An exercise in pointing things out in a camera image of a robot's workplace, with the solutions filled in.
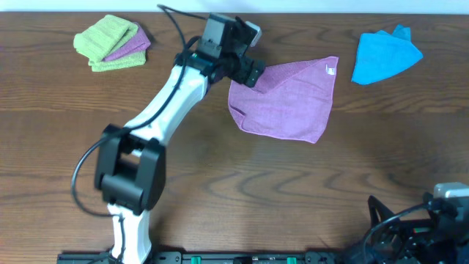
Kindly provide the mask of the purple microfiber cloth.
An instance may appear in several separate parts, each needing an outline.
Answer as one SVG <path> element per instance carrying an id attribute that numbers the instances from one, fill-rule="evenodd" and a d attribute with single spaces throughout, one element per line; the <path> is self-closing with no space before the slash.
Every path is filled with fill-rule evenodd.
<path id="1" fill-rule="evenodd" d="M 229 112 L 246 133 L 316 143 L 333 105 L 339 58 L 269 66 L 255 87 L 232 82 Z"/>

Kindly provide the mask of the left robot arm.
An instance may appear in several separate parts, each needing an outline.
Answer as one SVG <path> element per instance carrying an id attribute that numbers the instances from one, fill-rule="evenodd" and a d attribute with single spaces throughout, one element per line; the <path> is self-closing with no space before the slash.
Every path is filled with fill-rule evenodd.
<path id="1" fill-rule="evenodd" d="M 149 213 L 166 184 L 166 147 L 187 113 L 223 78 L 253 87 L 265 70 L 246 56 L 262 30 L 239 17 L 212 13 L 201 36 L 183 43 L 168 81 L 124 127 L 103 131 L 95 171 L 114 226 L 110 263 L 145 263 L 152 251 Z"/>

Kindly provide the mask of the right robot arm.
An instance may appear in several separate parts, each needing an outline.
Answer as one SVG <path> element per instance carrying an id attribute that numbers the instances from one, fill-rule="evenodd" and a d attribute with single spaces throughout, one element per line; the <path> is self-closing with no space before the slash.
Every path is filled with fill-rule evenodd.
<path id="1" fill-rule="evenodd" d="M 467 263 L 468 198 L 423 195 L 423 202 L 395 213 L 368 198 L 371 227 L 337 263 Z"/>

